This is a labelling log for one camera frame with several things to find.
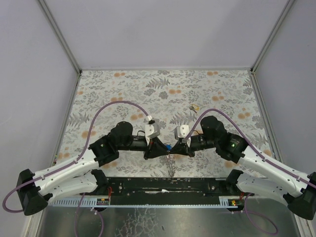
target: gray wall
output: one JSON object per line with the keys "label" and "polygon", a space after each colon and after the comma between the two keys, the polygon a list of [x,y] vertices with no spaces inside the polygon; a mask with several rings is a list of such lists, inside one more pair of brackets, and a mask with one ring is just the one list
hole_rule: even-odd
{"label": "gray wall", "polygon": [[287,0],[46,0],[83,69],[251,67]]}
{"label": "gray wall", "polygon": [[256,75],[286,163],[316,171],[315,0],[295,3]]}
{"label": "gray wall", "polygon": [[[52,161],[76,74],[34,0],[0,4],[0,200],[19,172]],[[21,209],[17,194],[8,201]],[[0,208],[0,236],[18,237],[23,214]]]}

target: floral tablecloth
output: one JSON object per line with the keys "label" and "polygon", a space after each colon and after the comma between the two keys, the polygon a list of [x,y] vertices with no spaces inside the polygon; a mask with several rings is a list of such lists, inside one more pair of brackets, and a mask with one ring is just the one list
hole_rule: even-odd
{"label": "floral tablecloth", "polygon": [[[163,143],[174,145],[174,128],[192,126],[208,108],[228,114],[250,141],[271,155],[263,120],[245,71],[84,71],[80,78],[57,163],[77,156],[87,139],[92,118],[110,101],[128,100],[141,105],[160,125]],[[197,113],[189,106],[194,104]],[[225,118],[215,115],[229,132],[238,132]],[[145,115],[128,104],[111,105],[97,118],[90,143],[107,134],[118,122],[144,130]],[[258,176],[253,170],[225,161],[214,149],[144,160],[142,152],[120,151],[119,159],[101,167],[106,176],[130,177],[226,177],[237,168]]]}

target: reflective floor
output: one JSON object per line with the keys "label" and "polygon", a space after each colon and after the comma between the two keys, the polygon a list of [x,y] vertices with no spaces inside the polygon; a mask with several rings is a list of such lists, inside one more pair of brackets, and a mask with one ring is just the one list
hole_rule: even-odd
{"label": "reflective floor", "polygon": [[[270,199],[250,199],[248,209],[267,215],[279,229],[278,237],[300,236],[294,216],[284,205]],[[38,237],[73,237],[75,208],[51,207],[38,231]],[[258,231],[245,214],[231,214],[226,209],[191,208],[108,208],[101,212],[103,237],[267,237]],[[264,230],[274,232],[266,220],[253,216]],[[79,237],[97,237],[101,230],[98,215],[81,208]]]}

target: yellow component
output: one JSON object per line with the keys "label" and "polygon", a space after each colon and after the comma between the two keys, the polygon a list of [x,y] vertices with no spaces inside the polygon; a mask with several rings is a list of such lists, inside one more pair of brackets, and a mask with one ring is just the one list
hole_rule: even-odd
{"label": "yellow component", "polygon": [[199,111],[199,106],[197,106],[196,104],[191,104],[191,106],[193,106],[193,108],[194,108],[196,111]]}

